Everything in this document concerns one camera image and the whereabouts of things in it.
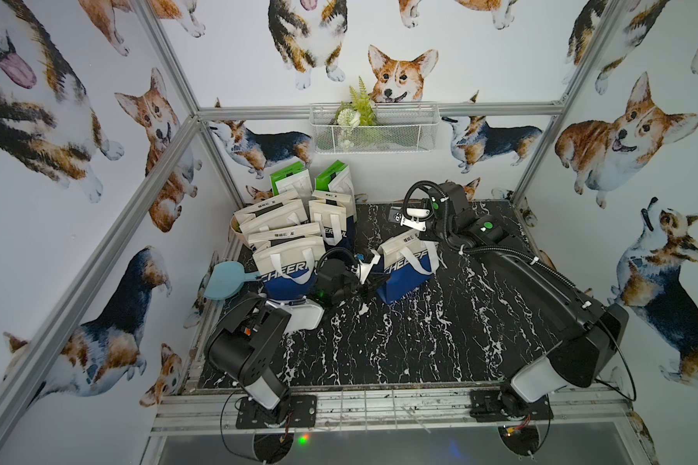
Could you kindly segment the dark blue white bag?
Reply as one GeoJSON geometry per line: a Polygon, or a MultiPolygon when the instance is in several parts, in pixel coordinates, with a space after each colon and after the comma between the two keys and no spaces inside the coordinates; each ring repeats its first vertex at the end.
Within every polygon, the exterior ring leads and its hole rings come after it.
{"type": "Polygon", "coordinates": [[[355,250],[356,205],[353,197],[314,191],[308,205],[310,221],[319,225],[326,250],[337,247],[355,250]]]}

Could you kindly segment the green white takeout bag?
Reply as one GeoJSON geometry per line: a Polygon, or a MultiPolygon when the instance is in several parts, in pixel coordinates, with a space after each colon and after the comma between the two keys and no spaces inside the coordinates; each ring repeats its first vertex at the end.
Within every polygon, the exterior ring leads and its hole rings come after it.
{"type": "Polygon", "coordinates": [[[309,170],[301,162],[274,172],[270,180],[275,195],[295,191],[301,199],[309,199],[313,192],[309,170]]]}

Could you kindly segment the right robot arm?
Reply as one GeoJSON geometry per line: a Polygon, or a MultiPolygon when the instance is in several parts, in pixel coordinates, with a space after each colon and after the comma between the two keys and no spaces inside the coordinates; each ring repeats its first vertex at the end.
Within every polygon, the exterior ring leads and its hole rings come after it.
{"type": "Polygon", "coordinates": [[[492,215],[477,215],[459,184],[415,182],[403,198],[403,222],[420,225],[423,235],[487,271],[501,275],[528,302],[544,311],[556,331],[556,344],[519,369],[500,390],[502,406],[516,416],[523,409],[567,386],[589,388],[618,356],[628,314],[579,290],[540,258],[523,250],[492,215]]]}

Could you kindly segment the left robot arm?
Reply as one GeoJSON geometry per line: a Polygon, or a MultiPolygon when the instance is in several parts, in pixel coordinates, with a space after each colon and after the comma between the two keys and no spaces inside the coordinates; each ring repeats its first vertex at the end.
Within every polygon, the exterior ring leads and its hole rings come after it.
{"type": "Polygon", "coordinates": [[[259,270],[247,273],[239,262],[217,265],[205,295],[232,298],[205,342],[207,364],[230,376],[267,412],[284,417],[290,389],[271,370],[283,335],[312,331],[328,306],[381,285],[370,277],[380,255],[362,262],[345,248],[327,250],[321,238],[303,238],[262,248],[253,255],[259,270]]]}

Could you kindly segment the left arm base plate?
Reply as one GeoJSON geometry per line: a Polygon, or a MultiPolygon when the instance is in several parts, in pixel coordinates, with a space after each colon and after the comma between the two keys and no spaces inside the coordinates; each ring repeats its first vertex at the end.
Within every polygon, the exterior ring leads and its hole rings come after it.
{"type": "Polygon", "coordinates": [[[240,399],[236,429],[266,429],[279,427],[313,427],[316,424],[318,397],[292,395],[269,410],[255,400],[240,399]]]}

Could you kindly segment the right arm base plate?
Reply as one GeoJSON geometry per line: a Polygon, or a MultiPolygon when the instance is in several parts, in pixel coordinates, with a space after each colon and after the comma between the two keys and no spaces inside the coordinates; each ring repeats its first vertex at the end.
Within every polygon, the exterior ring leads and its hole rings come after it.
{"type": "Polygon", "coordinates": [[[480,422],[522,422],[552,420],[553,411],[545,397],[533,403],[518,397],[508,389],[473,389],[469,392],[471,408],[469,416],[480,422]]]}

